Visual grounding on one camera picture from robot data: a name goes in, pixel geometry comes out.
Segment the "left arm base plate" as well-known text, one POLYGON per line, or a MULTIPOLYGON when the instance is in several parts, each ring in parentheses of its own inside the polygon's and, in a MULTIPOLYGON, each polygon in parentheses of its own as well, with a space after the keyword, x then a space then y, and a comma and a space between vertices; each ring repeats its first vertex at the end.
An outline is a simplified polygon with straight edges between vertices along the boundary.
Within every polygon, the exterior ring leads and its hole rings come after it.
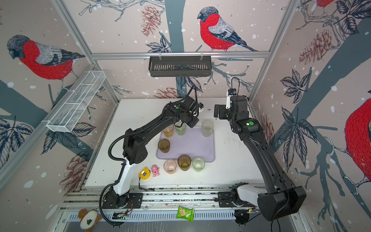
POLYGON ((142 193, 126 193, 121 196, 113 192, 108 192, 102 200, 103 209, 139 209, 143 200, 142 193))

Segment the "brown textured glass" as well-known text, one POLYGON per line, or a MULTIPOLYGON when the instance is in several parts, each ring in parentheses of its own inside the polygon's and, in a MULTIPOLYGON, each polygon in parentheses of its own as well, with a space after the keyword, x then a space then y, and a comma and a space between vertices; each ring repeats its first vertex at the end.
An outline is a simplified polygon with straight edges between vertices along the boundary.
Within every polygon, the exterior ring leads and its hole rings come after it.
POLYGON ((161 152, 168 153, 170 150, 170 141, 168 139, 161 139, 157 146, 161 152))

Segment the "olive brown glass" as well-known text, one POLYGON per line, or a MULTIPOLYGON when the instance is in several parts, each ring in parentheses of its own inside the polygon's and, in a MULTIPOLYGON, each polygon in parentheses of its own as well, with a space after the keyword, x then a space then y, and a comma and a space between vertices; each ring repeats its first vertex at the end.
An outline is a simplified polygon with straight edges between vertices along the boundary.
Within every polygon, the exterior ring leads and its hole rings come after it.
POLYGON ((178 166, 182 171, 187 171, 191 166, 191 162, 191 157, 186 154, 181 155, 177 160, 178 166))

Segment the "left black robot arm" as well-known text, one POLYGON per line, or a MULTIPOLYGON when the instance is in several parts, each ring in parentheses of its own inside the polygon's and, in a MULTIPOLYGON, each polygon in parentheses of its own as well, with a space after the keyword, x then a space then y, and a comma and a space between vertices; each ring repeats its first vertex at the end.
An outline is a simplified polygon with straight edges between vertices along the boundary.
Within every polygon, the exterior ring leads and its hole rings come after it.
POLYGON ((108 148, 108 156, 112 160, 121 161, 122 168, 118 179, 113 184, 108 185, 109 191, 105 196, 111 197, 117 208, 122 208, 128 202, 129 179, 132 178, 136 165, 147 158, 146 145, 148 142, 165 128, 173 126, 179 121, 193 128, 199 122, 198 116, 203 108, 204 105, 201 102, 189 96, 175 102, 169 102, 154 120, 138 129, 128 129, 124 135, 112 142, 108 148), (112 155, 113 147, 120 140, 124 140, 123 158, 112 155))

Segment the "pale green frosted glass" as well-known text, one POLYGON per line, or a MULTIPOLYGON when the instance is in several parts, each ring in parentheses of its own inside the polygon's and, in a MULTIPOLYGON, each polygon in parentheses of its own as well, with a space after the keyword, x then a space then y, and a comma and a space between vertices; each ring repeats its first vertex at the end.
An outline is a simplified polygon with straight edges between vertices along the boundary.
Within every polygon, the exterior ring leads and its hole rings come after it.
POLYGON ((204 120, 202 122, 202 135, 204 137, 209 137, 213 133, 214 124, 210 120, 204 120))

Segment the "green clear glass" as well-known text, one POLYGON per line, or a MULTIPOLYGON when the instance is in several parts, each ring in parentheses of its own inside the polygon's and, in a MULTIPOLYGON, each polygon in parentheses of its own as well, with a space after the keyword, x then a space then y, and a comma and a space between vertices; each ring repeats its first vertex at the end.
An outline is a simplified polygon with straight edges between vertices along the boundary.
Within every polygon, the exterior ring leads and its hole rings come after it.
POLYGON ((179 136, 183 136, 186 132, 186 124, 183 123, 183 122, 177 122, 175 125, 174 125, 175 129, 176 129, 176 132, 179 136))

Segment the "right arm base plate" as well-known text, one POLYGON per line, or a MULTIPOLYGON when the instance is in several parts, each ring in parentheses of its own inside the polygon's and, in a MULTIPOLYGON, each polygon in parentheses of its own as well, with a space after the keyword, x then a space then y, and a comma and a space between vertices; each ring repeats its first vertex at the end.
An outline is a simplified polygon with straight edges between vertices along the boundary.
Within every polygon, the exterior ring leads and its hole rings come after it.
POLYGON ((249 202, 237 202, 237 200, 234 200, 231 193, 227 191, 222 191, 217 193, 217 202, 220 208, 243 208, 243 207, 250 207, 250 208, 256 208, 255 205, 249 203, 249 202))

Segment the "light green textured glass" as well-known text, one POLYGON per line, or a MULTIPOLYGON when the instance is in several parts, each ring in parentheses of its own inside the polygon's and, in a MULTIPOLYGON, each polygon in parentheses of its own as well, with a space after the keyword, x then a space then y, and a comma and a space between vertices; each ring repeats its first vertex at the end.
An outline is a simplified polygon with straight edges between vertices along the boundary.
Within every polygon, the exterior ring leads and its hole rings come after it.
POLYGON ((196 172, 201 172, 205 168, 205 161, 201 157, 195 157, 192 160, 192 166, 196 172))

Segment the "yellow clear glass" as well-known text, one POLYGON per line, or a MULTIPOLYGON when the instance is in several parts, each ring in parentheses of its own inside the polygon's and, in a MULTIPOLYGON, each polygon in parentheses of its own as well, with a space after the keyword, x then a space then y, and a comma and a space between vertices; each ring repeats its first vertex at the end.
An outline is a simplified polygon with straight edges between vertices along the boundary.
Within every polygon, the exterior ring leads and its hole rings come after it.
POLYGON ((162 130, 166 138, 172 138, 174 135, 174 125, 170 125, 162 130))

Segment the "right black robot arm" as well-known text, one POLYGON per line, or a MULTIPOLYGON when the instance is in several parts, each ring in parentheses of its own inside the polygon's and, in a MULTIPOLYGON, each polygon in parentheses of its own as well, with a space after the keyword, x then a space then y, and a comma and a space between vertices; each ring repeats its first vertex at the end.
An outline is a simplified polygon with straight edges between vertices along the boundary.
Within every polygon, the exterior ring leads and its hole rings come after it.
POLYGON ((297 213, 307 196, 306 191, 296 186, 279 165, 262 126, 249 116, 246 97, 231 96, 227 102, 214 106, 214 117, 229 121, 232 132, 251 152, 265 183, 265 188, 244 182, 233 185, 231 201, 236 206, 256 206, 268 221, 297 213))

